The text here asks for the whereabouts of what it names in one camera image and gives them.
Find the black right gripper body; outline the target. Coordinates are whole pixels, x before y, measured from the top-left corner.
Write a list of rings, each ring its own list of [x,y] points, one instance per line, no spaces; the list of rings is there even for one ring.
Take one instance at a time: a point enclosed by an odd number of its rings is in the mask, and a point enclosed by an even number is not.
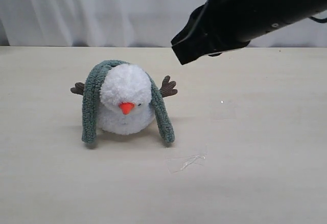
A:
[[[186,40],[246,42],[326,10],[326,0],[206,0],[190,16]]]

